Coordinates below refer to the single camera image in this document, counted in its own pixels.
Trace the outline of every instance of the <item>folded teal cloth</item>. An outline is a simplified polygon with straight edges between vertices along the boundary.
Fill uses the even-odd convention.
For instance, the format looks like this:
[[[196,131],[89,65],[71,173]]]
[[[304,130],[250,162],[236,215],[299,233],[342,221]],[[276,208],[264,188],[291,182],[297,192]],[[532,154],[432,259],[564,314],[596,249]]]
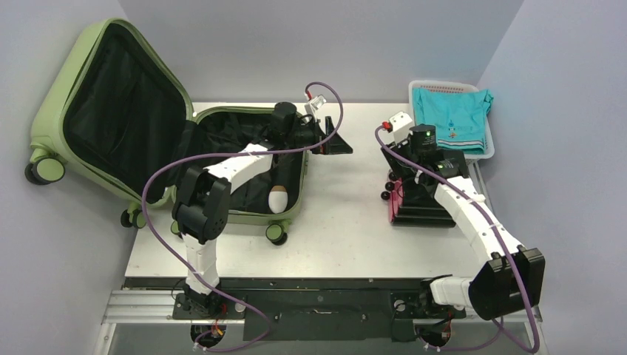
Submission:
[[[412,99],[416,123],[435,126],[438,146],[485,153],[486,119],[493,99],[489,90],[445,94],[416,87]]]

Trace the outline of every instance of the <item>black suitcase lining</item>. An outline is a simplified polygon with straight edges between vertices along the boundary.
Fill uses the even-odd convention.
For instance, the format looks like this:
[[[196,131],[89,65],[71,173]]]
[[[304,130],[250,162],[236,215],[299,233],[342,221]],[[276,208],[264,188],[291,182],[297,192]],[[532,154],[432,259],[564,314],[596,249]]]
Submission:
[[[173,160],[192,154],[241,151],[264,130],[269,116],[216,112],[190,128],[178,89],[125,27],[110,24],[68,107],[63,132],[81,160],[141,195],[149,177]],[[198,165],[221,160],[201,160]],[[232,195],[232,209],[271,213],[268,193],[277,184],[288,190],[288,209],[296,203],[302,153],[275,157],[274,165],[270,172],[256,176]],[[158,177],[147,201],[157,202],[177,175],[173,171]]]

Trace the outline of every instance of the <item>black cable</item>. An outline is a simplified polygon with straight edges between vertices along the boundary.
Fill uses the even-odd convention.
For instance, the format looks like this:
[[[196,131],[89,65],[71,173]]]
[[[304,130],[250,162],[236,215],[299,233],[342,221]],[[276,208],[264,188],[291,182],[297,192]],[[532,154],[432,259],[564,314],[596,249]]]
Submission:
[[[397,338],[394,335],[394,319],[396,318],[396,311],[398,310],[398,308],[401,305],[397,305],[396,308],[394,308],[393,313],[392,313],[392,322],[390,323],[390,338],[392,340],[394,340],[394,341],[397,341],[397,342],[413,342],[413,341],[416,341],[421,336],[421,334],[424,334],[425,332],[439,334],[440,332],[434,331],[433,329],[435,327],[443,325],[446,322],[449,322],[450,320],[455,318],[454,314],[450,314],[447,318],[445,318],[445,319],[443,319],[443,320],[441,320],[439,322],[433,323],[432,325],[428,325],[427,327],[420,327],[420,328],[418,328],[418,333],[414,337],[411,337],[409,339],[399,339],[399,338]]]
[[[176,289],[176,287],[180,284],[181,281],[184,281],[185,279],[180,279],[178,280],[174,286],[172,286],[172,290],[170,290],[170,296],[172,296],[172,299],[176,301],[176,297],[174,297],[174,290]]]

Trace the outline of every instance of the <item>wheel caster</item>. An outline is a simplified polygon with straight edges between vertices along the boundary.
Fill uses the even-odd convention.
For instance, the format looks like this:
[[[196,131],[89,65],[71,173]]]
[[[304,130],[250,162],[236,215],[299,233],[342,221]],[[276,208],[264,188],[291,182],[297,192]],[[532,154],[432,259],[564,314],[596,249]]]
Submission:
[[[127,210],[123,210],[122,211],[122,215],[120,216],[120,224],[124,228],[131,228],[131,227],[133,227],[133,222],[131,222],[131,215],[129,214],[129,212]]]
[[[133,226],[137,229],[142,229],[146,226],[146,218],[143,217],[143,213],[141,213],[140,209],[136,209],[133,211],[131,215],[131,222]]]
[[[288,234],[285,233],[283,226],[280,224],[271,224],[265,230],[265,237],[275,246],[282,246],[288,241]]]
[[[178,222],[176,220],[173,221],[172,224],[170,225],[170,232],[179,238],[183,238],[183,236],[180,234],[180,230],[178,228]]]
[[[24,175],[30,183],[47,185],[55,183],[65,176],[65,166],[55,158],[43,158],[35,163],[28,163]]]

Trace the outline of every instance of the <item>black cylindrical object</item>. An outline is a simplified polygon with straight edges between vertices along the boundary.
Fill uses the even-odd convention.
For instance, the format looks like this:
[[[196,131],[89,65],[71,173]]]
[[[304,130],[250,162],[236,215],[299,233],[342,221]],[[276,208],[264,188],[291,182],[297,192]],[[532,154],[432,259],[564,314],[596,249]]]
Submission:
[[[459,169],[459,166],[460,162],[458,161],[458,159],[455,158],[448,158],[436,161],[432,165],[433,170],[445,179],[454,178],[455,176],[461,175],[461,170]]]
[[[433,152],[438,148],[435,126],[419,124],[410,128],[411,150],[416,153]]]

